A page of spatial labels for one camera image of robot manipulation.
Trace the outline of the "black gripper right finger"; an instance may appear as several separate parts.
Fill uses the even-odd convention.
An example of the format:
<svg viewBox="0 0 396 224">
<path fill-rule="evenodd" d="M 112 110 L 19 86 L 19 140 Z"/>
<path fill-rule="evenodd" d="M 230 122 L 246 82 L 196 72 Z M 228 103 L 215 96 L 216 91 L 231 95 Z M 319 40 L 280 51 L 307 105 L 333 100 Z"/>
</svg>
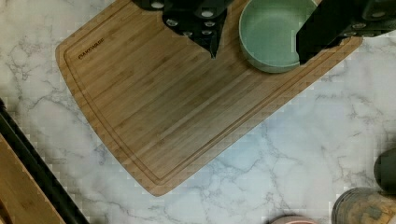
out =
<svg viewBox="0 0 396 224">
<path fill-rule="evenodd" d="M 296 35 L 300 64 L 345 38 L 392 32 L 395 21 L 396 0 L 321 0 Z"/>
</svg>

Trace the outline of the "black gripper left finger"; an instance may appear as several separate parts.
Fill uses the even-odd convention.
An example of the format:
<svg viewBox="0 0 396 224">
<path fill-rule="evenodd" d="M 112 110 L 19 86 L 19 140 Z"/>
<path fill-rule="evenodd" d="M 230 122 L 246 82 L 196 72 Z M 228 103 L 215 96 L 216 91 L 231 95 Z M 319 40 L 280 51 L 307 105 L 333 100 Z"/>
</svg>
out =
<svg viewBox="0 0 396 224">
<path fill-rule="evenodd" d="M 227 8 L 233 0 L 132 0 L 146 11 L 161 11 L 163 24 L 188 37 L 215 59 Z"/>
</svg>

